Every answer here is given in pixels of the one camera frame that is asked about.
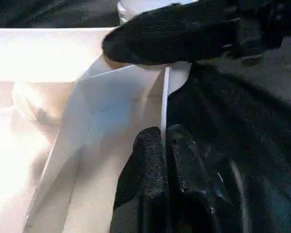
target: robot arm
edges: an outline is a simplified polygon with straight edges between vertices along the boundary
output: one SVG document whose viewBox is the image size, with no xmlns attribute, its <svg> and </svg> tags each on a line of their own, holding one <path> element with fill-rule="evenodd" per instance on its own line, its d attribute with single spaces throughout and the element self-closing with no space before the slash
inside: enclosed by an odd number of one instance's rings
<svg viewBox="0 0 291 233">
<path fill-rule="evenodd" d="M 158 65 L 262 54 L 291 35 L 291 0 L 200 0 L 142 13 L 103 42 L 113 61 Z"/>
</svg>

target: white object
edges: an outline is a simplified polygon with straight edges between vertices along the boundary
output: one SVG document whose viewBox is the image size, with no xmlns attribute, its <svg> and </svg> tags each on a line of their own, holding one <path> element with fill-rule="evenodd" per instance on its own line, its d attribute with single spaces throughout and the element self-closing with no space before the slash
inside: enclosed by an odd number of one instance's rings
<svg viewBox="0 0 291 233">
<path fill-rule="evenodd" d="M 100 58 L 92 67 L 102 63 Z M 95 75 L 90 68 L 78 80 L 24 232 L 109 232 L 117 179 L 136 135 L 152 126 L 166 128 L 162 106 L 172 70 L 131 65 Z M 178 73 L 177 78 L 187 77 Z M 58 176 L 67 166 L 75 179 L 63 185 Z M 60 202 L 52 191 L 59 183 L 66 190 Z"/>
<path fill-rule="evenodd" d="M 187 4 L 196 0 L 120 0 L 117 4 L 120 22 L 125 23 L 135 15 L 173 3 Z"/>
</svg>

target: white plastic piece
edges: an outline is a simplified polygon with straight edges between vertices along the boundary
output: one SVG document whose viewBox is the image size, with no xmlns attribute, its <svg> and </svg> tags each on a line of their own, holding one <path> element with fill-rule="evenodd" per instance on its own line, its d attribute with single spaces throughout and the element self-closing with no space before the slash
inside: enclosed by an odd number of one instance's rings
<svg viewBox="0 0 291 233">
<path fill-rule="evenodd" d="M 133 141 L 141 130 L 161 126 L 164 67 L 131 65 L 95 74 L 95 66 L 89 69 L 94 76 L 86 72 L 78 80 L 67 104 L 26 233 L 108 232 L 117 179 Z M 61 183 L 66 166 L 75 178 Z M 66 190 L 60 202 L 49 194 L 59 183 Z"/>
</svg>

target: black cloth background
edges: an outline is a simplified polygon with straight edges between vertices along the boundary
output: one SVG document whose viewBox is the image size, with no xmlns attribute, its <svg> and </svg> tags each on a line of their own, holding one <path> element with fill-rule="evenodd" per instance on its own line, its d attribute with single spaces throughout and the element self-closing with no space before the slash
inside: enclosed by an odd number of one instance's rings
<svg viewBox="0 0 291 233">
<path fill-rule="evenodd" d="M 167 126 L 166 154 L 157 128 L 137 136 L 111 233 L 291 233 L 291 106 L 193 64 Z"/>
<path fill-rule="evenodd" d="M 0 28 L 114 27 L 118 0 L 0 0 Z"/>
<path fill-rule="evenodd" d="M 204 200 L 215 232 L 291 233 L 291 106 L 193 64 L 167 124 L 180 189 Z"/>
</svg>

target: white surface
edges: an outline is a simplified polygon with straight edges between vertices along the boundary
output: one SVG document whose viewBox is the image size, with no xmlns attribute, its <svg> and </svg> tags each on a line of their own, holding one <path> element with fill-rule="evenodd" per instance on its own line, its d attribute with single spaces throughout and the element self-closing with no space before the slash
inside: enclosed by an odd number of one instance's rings
<svg viewBox="0 0 291 233">
<path fill-rule="evenodd" d="M 43 105 L 46 109 L 53 108 L 58 104 L 58 93 L 61 97 L 67 95 L 70 86 L 100 55 L 101 40 L 110 30 L 0 30 L 0 233 L 22 231 L 58 130 L 57 126 L 41 125 L 20 116 L 12 100 L 14 82 L 40 85 L 45 97 Z M 99 68 L 105 71 L 119 65 L 101 60 L 103 66 Z M 60 105 L 65 105 L 64 98 Z M 67 184 L 75 179 L 73 166 L 73 161 L 67 162 L 48 193 L 52 196 L 48 203 L 60 200 L 57 207 L 46 204 L 42 211 L 52 209 L 54 215 L 65 216 L 62 214 L 67 212 L 65 201 L 69 201 L 72 192 L 69 187 L 73 188 Z M 61 220 L 65 220 L 57 218 L 55 226 L 52 215 L 42 216 L 48 218 L 51 229 L 63 225 Z"/>
<path fill-rule="evenodd" d="M 111 28 L 0 29 L 0 81 L 74 82 Z"/>
</svg>

